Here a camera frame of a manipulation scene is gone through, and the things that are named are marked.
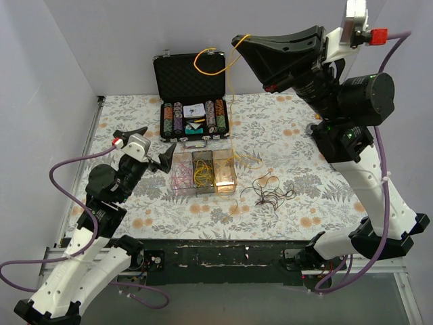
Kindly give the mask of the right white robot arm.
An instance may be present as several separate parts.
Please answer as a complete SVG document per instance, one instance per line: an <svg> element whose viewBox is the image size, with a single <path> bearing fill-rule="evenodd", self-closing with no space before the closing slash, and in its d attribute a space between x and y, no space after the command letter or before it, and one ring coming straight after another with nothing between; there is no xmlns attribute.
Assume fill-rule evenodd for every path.
<svg viewBox="0 0 433 325"><path fill-rule="evenodd" d="M396 191L379 147L369 132L394 111L394 82L385 72L340 82L345 57L358 46L383 45L385 28L313 26L291 35L238 35L232 45L263 89L293 89L319 115L311 136L325 160L339 172L363 205L366 216L351 227L318 233L288 261L299 269L321 269L330 260L358 253L373 261L405 256L412 237L430 220L410 209Z"/></svg>

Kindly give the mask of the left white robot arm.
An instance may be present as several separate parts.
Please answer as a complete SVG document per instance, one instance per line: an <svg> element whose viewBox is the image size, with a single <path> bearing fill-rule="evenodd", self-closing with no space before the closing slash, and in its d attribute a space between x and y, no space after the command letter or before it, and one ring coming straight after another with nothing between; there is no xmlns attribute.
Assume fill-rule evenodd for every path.
<svg viewBox="0 0 433 325"><path fill-rule="evenodd" d="M86 201L70 242L48 278L32 297L17 302L15 313L28 324L79 324L89 303L122 271L141 269L145 262L143 244L124 235L96 265L92 263L121 224L126 202L146 171L168 173L176 146L148 156L151 142L146 127L115 131L111 148L122 152L118 168L107 164L93 167L85 188Z"/></svg>

